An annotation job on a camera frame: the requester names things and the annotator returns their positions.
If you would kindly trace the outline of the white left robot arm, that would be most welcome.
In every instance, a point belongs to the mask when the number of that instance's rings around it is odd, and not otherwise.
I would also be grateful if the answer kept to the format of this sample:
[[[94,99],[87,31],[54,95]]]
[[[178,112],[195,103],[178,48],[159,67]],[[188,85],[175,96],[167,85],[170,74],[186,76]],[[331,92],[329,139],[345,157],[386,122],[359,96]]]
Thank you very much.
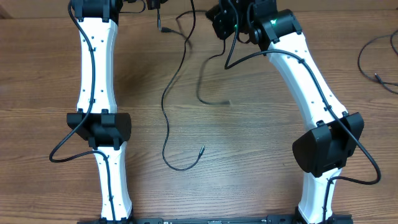
[[[88,142],[99,171],[102,209],[98,223],[133,223],[127,189],[129,113],[118,111],[114,94],[114,46],[122,1],[70,1],[68,10],[81,41],[81,87],[68,126]]]

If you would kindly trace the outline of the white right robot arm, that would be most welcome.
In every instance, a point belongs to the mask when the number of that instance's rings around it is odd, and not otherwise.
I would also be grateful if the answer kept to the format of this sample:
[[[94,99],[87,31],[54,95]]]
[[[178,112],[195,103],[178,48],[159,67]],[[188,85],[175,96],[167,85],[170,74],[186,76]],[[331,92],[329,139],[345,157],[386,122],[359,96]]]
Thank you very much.
[[[305,34],[289,9],[275,1],[220,1],[206,12],[221,40],[240,33],[259,46],[282,75],[302,115],[305,134],[293,155],[303,170],[302,197],[293,223],[352,223],[331,209],[335,182],[354,153],[364,128],[359,113],[349,114],[324,81],[310,55]]]

